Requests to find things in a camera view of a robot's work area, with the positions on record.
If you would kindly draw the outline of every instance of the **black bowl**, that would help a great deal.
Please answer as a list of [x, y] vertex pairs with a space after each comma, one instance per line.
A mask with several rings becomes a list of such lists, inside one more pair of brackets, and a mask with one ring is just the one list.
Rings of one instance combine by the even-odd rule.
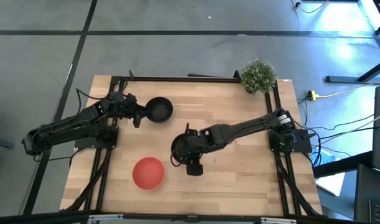
[[155, 97], [146, 104], [147, 118], [155, 123], [167, 121], [173, 113], [173, 105], [164, 97]]

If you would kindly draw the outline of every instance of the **potted plant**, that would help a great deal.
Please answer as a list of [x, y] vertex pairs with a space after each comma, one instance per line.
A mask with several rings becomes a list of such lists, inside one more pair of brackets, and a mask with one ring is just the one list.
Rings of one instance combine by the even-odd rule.
[[268, 62], [256, 59], [239, 71], [241, 84], [248, 93], [269, 92], [276, 82], [276, 71]]

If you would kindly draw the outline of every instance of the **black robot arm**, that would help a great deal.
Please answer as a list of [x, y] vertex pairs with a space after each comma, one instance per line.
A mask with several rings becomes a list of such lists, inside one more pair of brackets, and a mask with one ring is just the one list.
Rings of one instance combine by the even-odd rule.
[[146, 106], [141, 106], [130, 93], [112, 92], [75, 116], [31, 130], [22, 143], [26, 154], [37, 156], [54, 145], [89, 136], [108, 140], [112, 132], [106, 124], [108, 118], [133, 118], [133, 125], [138, 128], [143, 117], [161, 122], [169, 118], [172, 110], [171, 102], [163, 97], [151, 99]]
[[200, 164], [202, 154], [223, 149], [236, 138], [271, 129], [277, 133], [281, 144], [293, 141], [295, 124], [288, 111], [276, 110], [260, 118], [239, 124], [216, 124], [199, 132], [189, 129], [188, 124], [184, 134], [177, 136], [172, 143], [172, 156], [180, 164], [187, 166], [188, 175], [202, 175]]

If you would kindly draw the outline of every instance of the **wooden tabletop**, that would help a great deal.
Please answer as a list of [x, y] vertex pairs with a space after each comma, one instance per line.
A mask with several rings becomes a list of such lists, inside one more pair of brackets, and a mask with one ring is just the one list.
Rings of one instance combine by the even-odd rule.
[[[110, 79], [111, 76], [95, 76], [90, 95], [105, 96]], [[300, 121], [292, 81], [278, 80], [278, 89], [282, 107]], [[164, 96], [173, 103], [174, 112], [162, 124], [144, 118], [140, 128], [134, 128], [132, 120], [118, 120], [119, 137], [109, 165], [103, 212], [282, 215], [276, 165], [269, 150], [267, 131], [236, 139], [223, 150], [203, 155], [202, 176], [189, 176], [185, 166], [170, 164], [170, 145], [184, 132], [187, 123], [192, 129], [203, 129], [212, 124], [235, 124], [263, 116], [267, 108], [262, 93], [246, 93], [239, 83], [132, 81], [124, 92], [135, 95], [140, 105], [153, 97]], [[271, 96], [274, 109], [274, 95]], [[94, 102], [89, 99], [88, 106]], [[74, 157], [61, 208], [71, 205], [85, 188], [94, 154], [94, 149], [86, 149]], [[132, 169], [144, 157], [156, 157], [164, 165], [164, 181], [155, 190], [142, 190], [133, 182]], [[293, 153], [292, 163], [298, 188], [321, 213], [310, 161], [302, 154]], [[91, 208], [95, 208], [97, 193], [98, 187], [93, 192]], [[288, 187], [287, 196], [293, 213]]]

